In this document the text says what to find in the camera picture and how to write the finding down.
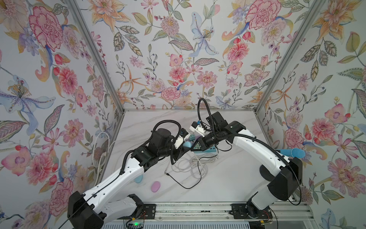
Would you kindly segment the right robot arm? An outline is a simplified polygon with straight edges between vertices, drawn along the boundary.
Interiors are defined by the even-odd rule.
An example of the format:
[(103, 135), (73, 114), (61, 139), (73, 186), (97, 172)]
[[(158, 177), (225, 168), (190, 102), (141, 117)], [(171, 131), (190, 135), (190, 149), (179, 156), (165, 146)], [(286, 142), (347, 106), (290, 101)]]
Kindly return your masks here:
[(289, 200), (300, 187), (303, 170), (299, 158), (289, 158), (281, 154), (279, 150), (254, 136), (241, 123), (228, 123), (219, 112), (207, 117), (207, 121), (210, 123), (209, 129), (205, 129), (201, 121), (193, 122), (190, 126), (191, 131), (200, 134), (195, 143), (200, 146), (201, 151), (227, 140), (261, 163), (260, 174), (269, 183), (246, 202), (245, 213), (248, 217), (258, 218), (271, 204), (278, 200)]

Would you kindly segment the teal charger adapter front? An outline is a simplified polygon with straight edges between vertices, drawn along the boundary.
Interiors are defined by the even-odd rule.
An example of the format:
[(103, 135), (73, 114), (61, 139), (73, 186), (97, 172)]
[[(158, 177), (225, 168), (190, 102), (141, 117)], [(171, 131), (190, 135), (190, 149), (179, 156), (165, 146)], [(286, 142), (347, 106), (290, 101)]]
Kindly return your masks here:
[(196, 140), (196, 136), (195, 135), (190, 135), (189, 136), (189, 141), (194, 142)]

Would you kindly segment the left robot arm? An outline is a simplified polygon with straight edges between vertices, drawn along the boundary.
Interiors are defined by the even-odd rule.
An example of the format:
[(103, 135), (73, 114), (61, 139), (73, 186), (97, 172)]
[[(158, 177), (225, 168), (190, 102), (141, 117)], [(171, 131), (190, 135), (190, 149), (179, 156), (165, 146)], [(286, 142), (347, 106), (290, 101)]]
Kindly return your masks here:
[(164, 128), (152, 131), (144, 144), (127, 152), (118, 171), (83, 194), (76, 191), (69, 197), (68, 221), (75, 229), (100, 229), (118, 218), (130, 221), (140, 218), (144, 214), (144, 203), (137, 195), (128, 194), (115, 202), (112, 199), (161, 158), (180, 158), (188, 137), (189, 133), (183, 128), (177, 136)]

